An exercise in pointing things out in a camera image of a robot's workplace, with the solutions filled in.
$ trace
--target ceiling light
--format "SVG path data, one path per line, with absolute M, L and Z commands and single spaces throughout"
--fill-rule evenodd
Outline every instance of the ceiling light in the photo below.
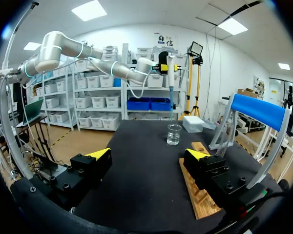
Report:
M 278 63 L 278 64 L 281 69 L 290 70 L 290 66 L 288 64 L 285 64 L 285 63 Z
M 232 35 L 237 35 L 239 33 L 248 31 L 246 27 L 236 21 L 234 18 L 230 18 L 224 22 L 222 22 L 218 27 L 226 30 L 227 32 L 231 33 Z
M 78 6 L 74 8 L 72 12 L 83 21 L 88 21 L 107 15 L 98 0 L 90 1 L 81 6 Z
M 41 46 L 39 43 L 29 42 L 25 47 L 24 50 L 37 50 Z

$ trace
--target yellow tripod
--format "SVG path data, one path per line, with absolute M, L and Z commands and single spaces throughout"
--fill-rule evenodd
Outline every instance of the yellow tripod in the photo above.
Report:
M 190 106 L 190 95 L 191 95 L 191 85 L 192 85 L 192 70 L 193 70 L 193 63 L 198 65 L 197 69 L 197 89 L 196 89 L 196 96 L 195 96 L 195 106 L 192 108 L 191 111 L 189 111 Z M 192 56 L 190 56 L 190 79 L 189 79 L 189 87 L 188 87 L 188 95 L 187 97 L 187 107 L 186 110 L 182 113 L 180 118 L 178 120 L 182 120 L 184 116 L 190 116 L 192 115 L 194 111 L 194 115 L 200 117 L 200 110 L 199 110 L 199 93 L 200 93 L 200 83 L 201 83 L 201 64 L 203 63 L 202 57 L 193 59 Z

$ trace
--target black tabletop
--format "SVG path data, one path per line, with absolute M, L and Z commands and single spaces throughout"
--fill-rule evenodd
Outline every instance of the black tabletop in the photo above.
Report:
M 204 129 L 189 134 L 182 128 L 179 144 L 171 146 L 166 143 L 167 125 L 167 121 L 123 120 L 108 144 L 113 165 L 99 189 L 90 191 L 78 206 L 76 215 L 125 231 L 175 230 L 191 234 L 216 227 L 225 212 L 195 219 L 178 162 L 192 142 L 200 141 L 208 149 L 214 132 Z M 236 143 L 227 149 L 225 159 L 230 169 L 245 176 L 247 182 L 261 166 Z M 262 183 L 281 192 L 270 175 Z M 261 221 L 271 214 L 278 200 L 267 201 L 256 213 Z

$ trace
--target laptop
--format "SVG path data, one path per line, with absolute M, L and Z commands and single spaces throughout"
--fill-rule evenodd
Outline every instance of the laptop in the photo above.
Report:
M 16 127 L 19 128 L 19 127 L 26 126 L 30 124 L 31 122 L 33 122 L 34 120 L 38 119 L 40 117 L 40 109 L 42 106 L 42 102 L 43 102 L 43 99 L 40 99 L 38 101 L 35 101 L 33 103 L 26 105 L 25 113 L 27 115 L 28 123 L 26 121 L 26 117 L 24 113 L 23 121 L 19 123 L 18 125 L 16 125 Z

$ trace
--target cardboard box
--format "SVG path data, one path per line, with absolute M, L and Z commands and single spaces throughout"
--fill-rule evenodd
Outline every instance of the cardboard box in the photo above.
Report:
M 258 97 L 258 94 L 252 93 L 250 91 L 246 91 L 244 89 L 238 89 L 238 94 L 242 94 L 242 95 L 249 96 L 249 97 L 252 97 L 252 98 L 257 98 Z

